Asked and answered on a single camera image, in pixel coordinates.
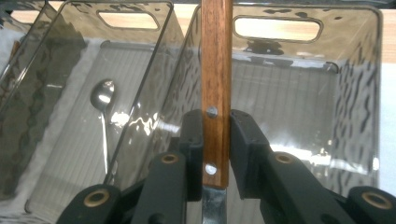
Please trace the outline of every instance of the wooden stick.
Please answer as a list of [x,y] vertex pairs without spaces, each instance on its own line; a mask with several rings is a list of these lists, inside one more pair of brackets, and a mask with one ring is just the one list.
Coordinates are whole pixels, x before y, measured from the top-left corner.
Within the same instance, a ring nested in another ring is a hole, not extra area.
[[220,189],[228,186],[232,17],[233,1],[202,0],[203,181]]
[[12,50],[9,54],[8,62],[10,63],[12,58],[15,56],[17,53],[18,49],[20,48],[21,43],[19,41],[14,41],[14,45],[12,46]]

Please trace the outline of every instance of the clear plastic bin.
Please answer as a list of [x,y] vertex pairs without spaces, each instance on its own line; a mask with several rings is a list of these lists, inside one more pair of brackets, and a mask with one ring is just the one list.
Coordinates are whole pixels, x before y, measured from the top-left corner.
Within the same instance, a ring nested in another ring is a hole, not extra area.
[[[30,13],[37,17],[34,21],[19,21],[13,17],[13,12]],[[9,73],[10,67],[22,70],[27,66],[55,16],[55,9],[44,0],[0,2],[0,78]]]
[[[163,108],[164,122],[177,127],[201,106],[200,16],[198,8]],[[253,31],[262,28],[252,26],[257,20],[318,30],[308,39],[268,34],[269,26],[263,35],[272,38],[246,36],[235,27],[241,19]],[[355,186],[377,186],[379,10],[235,5],[233,25],[232,109],[252,115],[273,150],[300,158],[326,188],[347,195]]]
[[[26,211],[55,222],[82,189],[115,184],[112,175],[106,178],[102,116],[90,102],[92,89],[105,78],[115,84],[105,115],[113,159],[131,115],[161,108],[182,41],[169,2],[65,2],[2,100],[1,216],[26,217]],[[149,100],[140,101],[145,94]],[[117,170],[116,162],[108,173]]]

